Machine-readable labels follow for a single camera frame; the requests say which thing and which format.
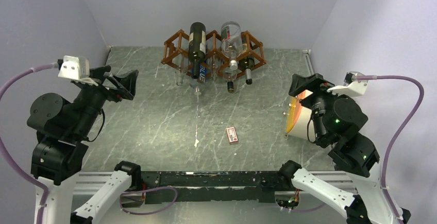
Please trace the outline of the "green bottle silver neck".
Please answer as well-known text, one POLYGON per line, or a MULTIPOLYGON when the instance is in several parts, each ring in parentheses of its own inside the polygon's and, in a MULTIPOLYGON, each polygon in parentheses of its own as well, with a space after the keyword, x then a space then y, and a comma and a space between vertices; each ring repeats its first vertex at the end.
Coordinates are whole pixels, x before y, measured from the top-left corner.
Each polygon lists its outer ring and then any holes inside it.
MULTIPOLYGON (((252 44, 247 42, 246 36, 242 36, 242 45, 240 46, 240 55, 246 53, 248 48, 253 48, 252 44)), ((249 55, 238 61, 239 66, 244 70, 245 74, 245 82, 247 85, 251 85, 253 83, 252 79, 252 69, 255 67, 254 57, 249 55)))

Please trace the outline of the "clear whisky bottle black label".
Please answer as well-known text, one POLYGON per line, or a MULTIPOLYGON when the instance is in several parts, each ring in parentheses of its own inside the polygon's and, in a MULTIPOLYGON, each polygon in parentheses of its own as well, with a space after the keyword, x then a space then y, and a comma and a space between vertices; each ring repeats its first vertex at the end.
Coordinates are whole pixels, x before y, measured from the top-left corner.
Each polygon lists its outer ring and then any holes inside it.
POLYGON ((228 93, 234 92, 234 81, 237 78, 238 63, 234 55, 229 56, 226 51, 223 50, 223 54, 228 58, 228 61, 223 61, 222 74, 223 78, 227 82, 228 93))

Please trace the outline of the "clear bottle white cap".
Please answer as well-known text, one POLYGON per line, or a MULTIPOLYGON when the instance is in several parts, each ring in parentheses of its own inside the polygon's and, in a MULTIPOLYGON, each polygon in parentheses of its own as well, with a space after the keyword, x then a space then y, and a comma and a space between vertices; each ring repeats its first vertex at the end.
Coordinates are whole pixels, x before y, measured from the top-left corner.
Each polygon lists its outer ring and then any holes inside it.
POLYGON ((222 53, 229 59, 229 68, 236 71, 238 69, 237 57, 240 55, 242 47, 239 23, 225 22, 221 27, 221 38, 222 53))

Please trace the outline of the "blue square glass bottle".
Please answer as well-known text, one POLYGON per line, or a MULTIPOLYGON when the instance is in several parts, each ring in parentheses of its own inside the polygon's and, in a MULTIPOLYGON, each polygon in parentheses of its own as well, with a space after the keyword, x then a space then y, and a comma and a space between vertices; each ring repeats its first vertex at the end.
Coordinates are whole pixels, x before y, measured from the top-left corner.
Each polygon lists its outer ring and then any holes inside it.
POLYGON ((205 87, 206 81, 209 79, 208 74, 210 73, 208 61, 204 60, 197 70, 195 70, 194 66, 189 70, 190 81, 189 85, 194 91, 194 95, 201 95, 203 88, 205 87))

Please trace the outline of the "dark green wine bottle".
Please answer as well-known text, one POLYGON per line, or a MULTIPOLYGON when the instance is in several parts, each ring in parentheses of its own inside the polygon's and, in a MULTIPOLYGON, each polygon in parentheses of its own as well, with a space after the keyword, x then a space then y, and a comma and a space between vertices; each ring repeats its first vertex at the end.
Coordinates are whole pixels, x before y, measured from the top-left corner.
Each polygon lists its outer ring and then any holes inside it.
POLYGON ((192 79, 200 77, 200 66, 206 54, 206 27, 201 22, 190 26, 188 59, 193 64, 192 79))

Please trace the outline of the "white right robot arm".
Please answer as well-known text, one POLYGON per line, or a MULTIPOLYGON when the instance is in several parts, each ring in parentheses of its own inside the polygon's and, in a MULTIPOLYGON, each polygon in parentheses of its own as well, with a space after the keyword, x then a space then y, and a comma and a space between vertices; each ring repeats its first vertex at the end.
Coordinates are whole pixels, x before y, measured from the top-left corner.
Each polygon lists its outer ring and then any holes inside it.
POLYGON ((344 86, 335 86, 320 74, 294 74, 289 89, 293 97, 310 92, 300 104, 311 110, 314 143, 330 147, 329 156, 351 179, 356 193, 327 183, 292 160, 278 171, 278 184, 284 190, 296 188, 311 194, 341 214, 347 223, 407 223, 410 211, 390 199, 376 146, 360 133, 368 117, 355 97, 364 93, 365 85, 366 80, 357 72, 346 75, 344 86))

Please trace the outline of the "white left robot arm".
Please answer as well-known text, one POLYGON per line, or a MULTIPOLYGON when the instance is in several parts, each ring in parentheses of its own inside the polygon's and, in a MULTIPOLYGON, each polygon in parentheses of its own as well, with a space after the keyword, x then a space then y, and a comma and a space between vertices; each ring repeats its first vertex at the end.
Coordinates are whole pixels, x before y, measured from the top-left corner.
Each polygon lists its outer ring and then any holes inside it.
POLYGON ((121 193, 143 189, 141 167, 120 162, 109 182, 91 199, 71 211, 76 180, 88 150, 88 136, 105 102, 133 100, 139 72, 114 75, 110 66, 90 69, 63 63, 59 77, 80 88, 74 101, 56 93, 38 97, 30 108, 27 125, 37 132, 31 174, 41 183, 35 207, 36 223, 98 223, 121 193))

